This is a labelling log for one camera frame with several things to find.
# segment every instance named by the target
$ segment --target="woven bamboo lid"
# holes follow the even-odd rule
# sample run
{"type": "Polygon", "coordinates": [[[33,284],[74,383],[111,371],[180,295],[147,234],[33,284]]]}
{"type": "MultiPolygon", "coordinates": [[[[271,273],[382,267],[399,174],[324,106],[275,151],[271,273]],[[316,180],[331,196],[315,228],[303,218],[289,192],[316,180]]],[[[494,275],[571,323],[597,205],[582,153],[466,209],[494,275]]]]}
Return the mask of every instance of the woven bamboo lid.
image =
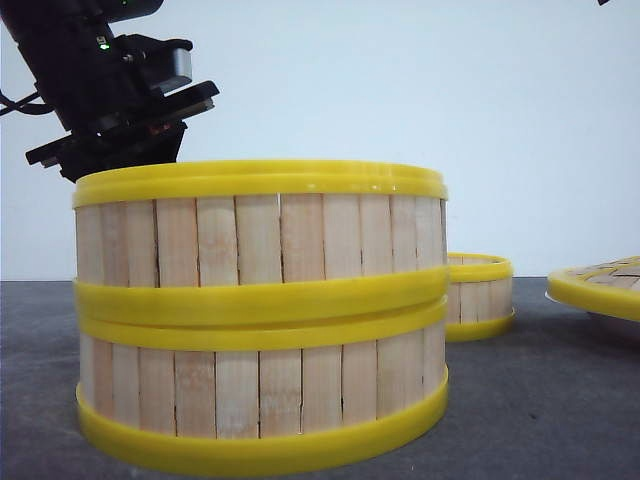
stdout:
{"type": "Polygon", "coordinates": [[[553,272],[547,291],[574,307],[640,321],[640,256],[553,272]]]}

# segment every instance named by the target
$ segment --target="bamboo steamer basket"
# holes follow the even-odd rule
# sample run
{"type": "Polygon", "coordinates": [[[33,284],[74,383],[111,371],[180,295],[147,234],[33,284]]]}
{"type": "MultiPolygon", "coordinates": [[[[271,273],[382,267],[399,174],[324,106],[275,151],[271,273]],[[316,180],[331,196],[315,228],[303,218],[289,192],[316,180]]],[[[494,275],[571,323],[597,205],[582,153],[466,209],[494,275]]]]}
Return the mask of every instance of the bamboo steamer basket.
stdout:
{"type": "Polygon", "coordinates": [[[368,458],[446,407],[446,188],[310,160],[101,172],[74,195],[87,439],[247,476],[368,458]]]}
{"type": "Polygon", "coordinates": [[[640,256],[552,272],[547,296],[587,310],[611,333],[640,341],[640,256]]]}
{"type": "Polygon", "coordinates": [[[449,253],[448,342],[481,340],[512,327],[513,267],[506,258],[478,253],[449,253]]]}

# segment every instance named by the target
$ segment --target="wooden slat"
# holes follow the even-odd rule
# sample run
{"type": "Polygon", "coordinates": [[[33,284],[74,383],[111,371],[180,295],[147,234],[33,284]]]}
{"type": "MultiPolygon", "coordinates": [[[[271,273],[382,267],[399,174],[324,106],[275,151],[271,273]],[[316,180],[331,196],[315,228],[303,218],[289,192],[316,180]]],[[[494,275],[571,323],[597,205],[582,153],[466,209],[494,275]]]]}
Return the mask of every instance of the wooden slat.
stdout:
{"type": "Polygon", "coordinates": [[[174,355],[171,350],[141,348],[140,427],[176,434],[174,355]]]}
{"type": "Polygon", "coordinates": [[[614,277],[629,276],[640,277],[640,266],[620,267],[611,273],[614,277]]]}
{"type": "Polygon", "coordinates": [[[442,264],[447,264],[447,201],[440,200],[440,231],[442,232],[442,264]]]}
{"type": "Polygon", "coordinates": [[[460,284],[451,283],[447,296],[447,323],[460,323],[460,284]]]}
{"type": "Polygon", "coordinates": [[[176,432],[215,437],[213,352],[175,352],[176,432]]]}
{"type": "Polygon", "coordinates": [[[440,199],[431,199],[431,223],[434,228],[433,241],[433,265],[443,265],[446,263],[446,248],[444,240],[444,232],[442,230],[442,205],[440,199]]]}
{"type": "Polygon", "coordinates": [[[198,227],[192,198],[157,200],[160,287],[198,286],[198,227]]]}
{"type": "MultiPolygon", "coordinates": [[[[104,247],[104,283],[126,287],[129,285],[129,262],[127,249],[127,206],[125,203],[108,203],[101,207],[102,244],[104,247]]],[[[132,426],[139,426],[138,406],[138,352],[135,347],[112,345],[104,342],[102,361],[110,365],[95,368],[111,378],[111,389],[105,388],[104,395],[112,397],[113,416],[116,420],[132,426]]]]}
{"type": "Polygon", "coordinates": [[[240,284],[282,281],[277,196],[236,197],[236,217],[240,284]]]}
{"type": "Polygon", "coordinates": [[[341,347],[305,348],[303,353],[302,430],[338,428],[342,423],[341,347]]]}
{"type": "Polygon", "coordinates": [[[611,283],[611,286],[616,288],[628,289],[628,288],[631,288],[631,286],[634,285],[637,280],[638,280],[637,277],[617,276],[617,277],[614,277],[614,280],[611,283]]]}
{"type": "MultiPolygon", "coordinates": [[[[199,198],[197,212],[200,285],[237,285],[238,248],[233,197],[199,198]]],[[[234,414],[231,412],[234,402],[232,396],[237,391],[234,375],[241,369],[234,362],[242,362],[243,357],[253,365],[252,368],[257,368],[255,352],[238,352],[236,355],[218,352],[215,354],[215,366],[212,365],[208,370],[213,376],[213,382],[209,383],[207,379],[205,383],[212,390],[214,415],[210,418],[211,425],[207,429],[220,430],[215,433],[216,436],[256,436],[252,430],[239,432],[235,429],[234,418],[218,419],[218,416],[234,414]]]]}
{"type": "Polygon", "coordinates": [[[603,273],[599,275],[594,275],[593,277],[589,277],[587,282],[589,283],[598,283],[601,285],[611,285],[615,277],[611,276],[609,273],[603,273]]]}
{"type": "Polygon", "coordinates": [[[104,281],[100,205],[76,209],[78,280],[101,285],[104,281]]]}
{"type": "Polygon", "coordinates": [[[476,283],[477,318],[481,322],[491,319],[491,282],[476,283]]]}
{"type": "MultiPolygon", "coordinates": [[[[414,197],[392,195],[393,271],[415,271],[414,197]]],[[[422,330],[378,340],[378,416],[390,415],[422,398],[422,330]]]]}
{"type": "MultiPolygon", "coordinates": [[[[157,285],[157,247],[153,201],[127,202],[126,252],[128,284],[132,287],[157,285]]],[[[113,345],[113,404],[116,420],[140,426],[139,349],[113,345]]]]}
{"type": "MultiPolygon", "coordinates": [[[[102,239],[102,215],[100,205],[91,205],[76,209],[76,253],[78,280],[101,285],[104,282],[104,249],[102,239]]],[[[80,378],[82,392],[87,403],[100,408],[110,415],[112,406],[105,405],[105,395],[111,390],[110,369],[105,369],[105,349],[96,348],[96,340],[80,334],[80,378]],[[108,380],[108,385],[98,382],[108,380]]]]}
{"type": "MultiPolygon", "coordinates": [[[[282,273],[285,283],[324,280],[324,247],[322,196],[319,194],[281,195],[282,273]]],[[[271,355],[263,352],[262,357],[271,355]]],[[[342,421],[340,375],[335,381],[335,371],[340,372],[341,348],[325,347],[302,351],[302,364],[295,351],[289,352],[288,386],[286,391],[302,394],[301,430],[304,432],[336,427],[342,421]],[[302,382],[295,372],[302,370],[302,382]]],[[[261,375],[264,373],[261,364],[261,375]]],[[[287,376],[287,370],[278,372],[287,376]]],[[[283,410],[295,414],[294,401],[300,399],[290,395],[272,399],[270,403],[280,405],[283,410]]]]}
{"type": "Polygon", "coordinates": [[[300,350],[260,352],[260,436],[299,433],[302,409],[300,350]]]}
{"type": "Polygon", "coordinates": [[[237,285],[238,246],[233,197],[199,198],[197,208],[201,285],[237,285]]]}
{"type": "MultiPolygon", "coordinates": [[[[194,238],[194,200],[158,200],[156,227],[159,286],[193,285],[194,273],[188,265],[193,264],[195,249],[188,238],[194,238]],[[182,231],[187,240],[181,238],[182,231]]],[[[141,348],[139,355],[141,426],[175,434],[175,355],[173,351],[148,348],[141,348]]]]}
{"type": "Polygon", "coordinates": [[[80,386],[87,404],[95,408],[93,370],[93,338],[80,332],[80,386]]]}
{"type": "Polygon", "coordinates": [[[356,195],[324,195],[325,277],[362,275],[360,207],[356,195]]]}
{"type": "MultiPolygon", "coordinates": [[[[157,201],[160,287],[197,287],[198,226],[194,199],[157,201]]],[[[214,354],[175,352],[178,436],[215,436],[214,354]]]]}
{"type": "Polygon", "coordinates": [[[111,343],[93,339],[93,382],[95,409],[113,417],[113,352],[111,343]]]}
{"type": "Polygon", "coordinates": [[[129,285],[158,285],[156,219],[152,200],[127,202],[129,285]]]}
{"type": "MultiPolygon", "coordinates": [[[[360,206],[355,195],[324,195],[325,277],[362,275],[360,206]]],[[[376,342],[342,349],[342,421],[344,425],[376,418],[376,342]]]]}
{"type": "Polygon", "coordinates": [[[113,344],[113,416],[133,427],[140,426],[140,376],[138,348],[113,344]]]}
{"type": "Polygon", "coordinates": [[[129,285],[127,210],[122,202],[102,205],[103,274],[105,285],[129,285]]]}
{"type": "Polygon", "coordinates": [[[510,315],[513,312],[513,277],[506,279],[504,310],[501,316],[510,315]]]}
{"type": "MultiPolygon", "coordinates": [[[[236,224],[240,283],[281,282],[277,196],[236,197],[236,224]]],[[[258,352],[220,352],[216,355],[219,437],[259,436],[258,361],[258,352]]]]}
{"type": "Polygon", "coordinates": [[[491,282],[489,290],[491,318],[500,318],[511,313],[510,279],[504,278],[491,282]]]}
{"type": "Polygon", "coordinates": [[[216,353],[216,431],[258,437],[258,352],[216,353]]]}
{"type": "Polygon", "coordinates": [[[416,200],[407,195],[391,195],[393,271],[413,272],[416,258],[416,200]]]}
{"type": "Polygon", "coordinates": [[[393,263],[388,195],[360,197],[360,225],[363,275],[391,273],[393,263]]]}
{"type": "Polygon", "coordinates": [[[460,284],[460,321],[478,321],[478,285],[473,282],[460,284]]]}
{"type": "MultiPolygon", "coordinates": [[[[365,276],[393,271],[391,211],[386,195],[362,195],[360,198],[360,225],[362,237],[362,272],[365,276]]],[[[385,372],[392,369],[385,358],[386,350],[377,345],[376,415],[389,412],[389,399],[394,398],[395,386],[385,372]]]]}
{"type": "Polygon", "coordinates": [[[430,395],[444,375],[445,322],[440,321],[424,329],[424,394],[430,395]]]}
{"type": "Polygon", "coordinates": [[[436,228],[433,224],[435,201],[429,197],[416,197],[416,246],[419,270],[433,267],[439,263],[438,252],[435,250],[435,237],[439,227],[436,228]]]}

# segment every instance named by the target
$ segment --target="black cable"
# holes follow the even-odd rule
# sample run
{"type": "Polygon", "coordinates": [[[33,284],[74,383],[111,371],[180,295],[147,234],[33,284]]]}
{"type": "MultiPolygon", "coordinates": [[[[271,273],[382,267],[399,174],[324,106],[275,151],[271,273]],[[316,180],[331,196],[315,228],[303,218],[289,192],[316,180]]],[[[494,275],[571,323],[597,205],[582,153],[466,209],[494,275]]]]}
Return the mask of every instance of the black cable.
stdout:
{"type": "Polygon", "coordinates": [[[14,102],[4,96],[2,90],[0,90],[0,103],[6,105],[6,108],[0,109],[0,117],[14,111],[27,115],[44,115],[46,113],[53,112],[54,109],[51,105],[29,103],[31,100],[35,100],[39,96],[40,94],[38,92],[34,92],[31,95],[27,95],[17,102],[14,102]]]}

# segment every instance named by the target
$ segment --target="small bamboo steamer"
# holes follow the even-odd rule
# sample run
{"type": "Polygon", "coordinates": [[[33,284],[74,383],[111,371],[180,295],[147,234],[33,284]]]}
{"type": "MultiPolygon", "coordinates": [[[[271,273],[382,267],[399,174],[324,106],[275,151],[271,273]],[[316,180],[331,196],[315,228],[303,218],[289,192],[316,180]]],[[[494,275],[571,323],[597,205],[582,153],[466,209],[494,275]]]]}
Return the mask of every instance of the small bamboo steamer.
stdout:
{"type": "Polygon", "coordinates": [[[444,413],[436,172],[216,161],[77,187],[77,397],[98,448],[182,474],[283,474],[396,448],[444,413]]]}
{"type": "Polygon", "coordinates": [[[513,324],[513,268],[506,258],[449,253],[446,340],[464,342],[506,333],[513,324]]]}
{"type": "Polygon", "coordinates": [[[547,295],[587,310],[612,333],[640,341],[640,256],[555,271],[547,295]]]}

